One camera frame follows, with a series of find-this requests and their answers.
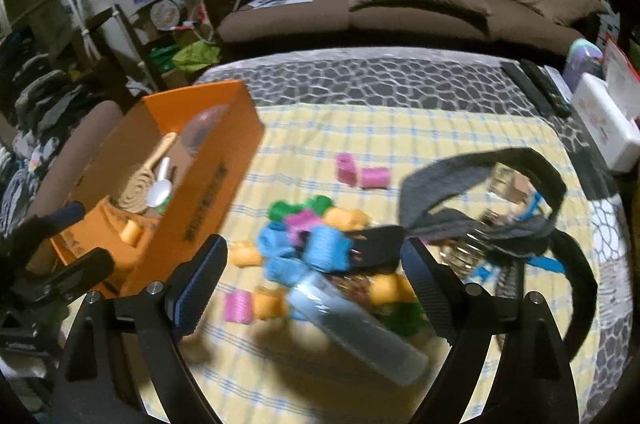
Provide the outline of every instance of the screw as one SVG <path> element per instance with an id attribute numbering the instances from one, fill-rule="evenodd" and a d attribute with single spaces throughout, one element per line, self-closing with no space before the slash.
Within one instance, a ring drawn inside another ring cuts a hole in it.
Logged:
<path id="1" fill-rule="evenodd" d="M 146 286 L 146 291 L 149 292 L 149 294 L 158 294 L 160 291 L 162 291 L 163 288 L 164 285 L 162 285 L 161 282 L 152 281 L 151 283 L 149 283 L 149 285 Z"/>
<path id="2" fill-rule="evenodd" d="M 95 303 L 98 299 L 100 299 L 102 295 L 97 290 L 92 290 L 86 295 L 87 303 Z"/>
<path id="3" fill-rule="evenodd" d="M 482 287 L 478 283 L 468 283 L 465 285 L 465 292 L 470 296 L 479 296 L 482 294 Z"/>
<path id="4" fill-rule="evenodd" d="M 536 305 L 540 305 L 545 301 L 544 296 L 540 292 L 529 292 L 529 299 L 533 301 Z"/>

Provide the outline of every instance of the wooden spoon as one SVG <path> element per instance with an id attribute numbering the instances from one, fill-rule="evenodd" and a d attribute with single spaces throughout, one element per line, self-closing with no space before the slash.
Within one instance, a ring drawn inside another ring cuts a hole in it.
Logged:
<path id="1" fill-rule="evenodd" d="M 118 207 L 130 213 L 142 213 L 146 209 L 146 194 L 156 181 L 153 167 L 174 144 L 177 137 L 177 133 L 171 132 L 160 139 L 140 169 L 131 175 L 124 191 L 116 200 Z"/>

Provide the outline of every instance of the pile of clothes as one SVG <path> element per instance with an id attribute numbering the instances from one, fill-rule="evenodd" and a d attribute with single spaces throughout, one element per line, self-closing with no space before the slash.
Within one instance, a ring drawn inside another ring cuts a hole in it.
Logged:
<path id="1" fill-rule="evenodd" d="M 102 100 L 52 67 L 29 28 L 0 44 L 0 112 L 18 130 L 8 161 L 0 153 L 0 234 L 24 219 L 40 182 L 71 132 Z"/>

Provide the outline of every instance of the pink hair roller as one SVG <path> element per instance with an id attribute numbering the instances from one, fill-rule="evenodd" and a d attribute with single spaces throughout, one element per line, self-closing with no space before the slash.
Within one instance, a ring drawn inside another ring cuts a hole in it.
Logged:
<path id="1" fill-rule="evenodd" d="M 364 168 L 360 178 L 363 189 L 386 189 L 391 183 L 391 173 L 388 168 Z"/>
<path id="2" fill-rule="evenodd" d="M 358 176 L 353 155 L 351 153 L 338 153 L 335 155 L 335 166 L 338 182 L 355 187 L 358 183 Z"/>
<path id="3" fill-rule="evenodd" d="M 254 301 L 251 292 L 234 290 L 225 295 L 225 321 L 249 325 L 254 320 Z"/>
<path id="4" fill-rule="evenodd" d="M 303 209 L 299 213 L 289 214 L 284 217 L 284 223 L 287 226 L 287 235 L 289 235 L 289 241 L 291 245 L 295 247 L 302 246 L 302 240 L 300 239 L 300 233 L 303 230 L 311 230 L 313 227 L 322 225 L 324 222 L 322 218 L 314 213 L 311 209 Z"/>

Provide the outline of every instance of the plastic spoon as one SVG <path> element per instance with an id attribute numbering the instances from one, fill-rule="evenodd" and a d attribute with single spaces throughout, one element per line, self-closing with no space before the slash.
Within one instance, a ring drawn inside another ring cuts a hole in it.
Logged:
<path id="1" fill-rule="evenodd" d="M 171 158 L 165 157 L 160 162 L 158 166 L 158 175 L 157 180 L 149 189 L 149 192 L 146 194 L 146 204 L 149 207 L 157 207 L 162 204 L 171 194 L 172 187 L 174 185 L 170 180 L 167 179 L 167 174 L 169 172 L 169 163 L 171 162 Z"/>

